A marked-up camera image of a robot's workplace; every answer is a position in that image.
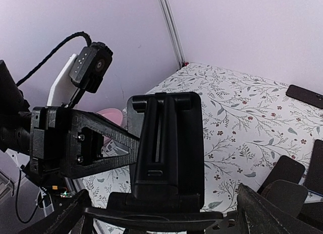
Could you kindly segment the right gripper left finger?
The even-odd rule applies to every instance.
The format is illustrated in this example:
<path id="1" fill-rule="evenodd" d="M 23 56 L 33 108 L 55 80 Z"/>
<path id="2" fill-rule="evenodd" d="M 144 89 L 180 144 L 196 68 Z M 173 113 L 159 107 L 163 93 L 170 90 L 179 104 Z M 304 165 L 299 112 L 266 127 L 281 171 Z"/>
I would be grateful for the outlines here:
<path id="1" fill-rule="evenodd" d="M 81 190 L 63 204 L 61 209 L 19 233 L 69 233 L 72 229 L 75 229 L 75 233 L 92 233 L 93 218 L 83 214 L 83 209 L 90 206 L 88 191 Z"/>

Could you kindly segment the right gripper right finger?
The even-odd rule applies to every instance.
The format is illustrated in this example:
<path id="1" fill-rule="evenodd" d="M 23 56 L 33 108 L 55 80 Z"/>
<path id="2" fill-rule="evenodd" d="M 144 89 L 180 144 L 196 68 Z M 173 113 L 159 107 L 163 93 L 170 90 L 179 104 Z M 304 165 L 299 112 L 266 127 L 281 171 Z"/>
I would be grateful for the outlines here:
<path id="1" fill-rule="evenodd" d="M 239 233 L 322 233 L 283 212 L 250 187 L 240 184 L 237 196 Z"/>

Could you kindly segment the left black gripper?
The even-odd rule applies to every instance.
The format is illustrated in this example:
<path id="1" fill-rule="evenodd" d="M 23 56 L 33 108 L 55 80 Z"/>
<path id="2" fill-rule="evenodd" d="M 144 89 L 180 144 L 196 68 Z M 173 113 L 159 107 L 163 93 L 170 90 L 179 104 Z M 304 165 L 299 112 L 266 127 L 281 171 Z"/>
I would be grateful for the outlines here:
<path id="1" fill-rule="evenodd" d="M 20 169 L 33 179 L 55 172 L 69 177 L 66 150 L 71 109 L 28 108 L 28 101 L 1 61 L 1 151 L 11 149 L 29 156 Z"/>

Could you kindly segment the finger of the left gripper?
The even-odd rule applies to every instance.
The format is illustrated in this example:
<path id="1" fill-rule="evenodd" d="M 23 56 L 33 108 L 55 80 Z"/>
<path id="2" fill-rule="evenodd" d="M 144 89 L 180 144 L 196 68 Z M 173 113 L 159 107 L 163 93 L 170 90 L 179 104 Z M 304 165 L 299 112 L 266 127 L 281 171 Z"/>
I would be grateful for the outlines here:
<path id="1" fill-rule="evenodd" d="M 139 138 L 102 115 L 67 109 L 61 120 L 66 134 L 63 176 L 78 179 L 136 162 Z"/>

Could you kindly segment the black folding phone stand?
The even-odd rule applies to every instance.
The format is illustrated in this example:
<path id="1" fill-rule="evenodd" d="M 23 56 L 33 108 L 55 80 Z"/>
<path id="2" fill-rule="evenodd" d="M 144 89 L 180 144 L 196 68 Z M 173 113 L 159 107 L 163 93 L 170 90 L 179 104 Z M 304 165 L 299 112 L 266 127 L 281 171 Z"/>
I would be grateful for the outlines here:
<path id="1" fill-rule="evenodd" d="M 129 128 L 140 133 L 131 192 L 113 192 L 105 209 L 84 215 L 129 232 L 203 233 L 221 220 L 204 206 L 204 144 L 201 99 L 195 92 L 133 96 Z"/>

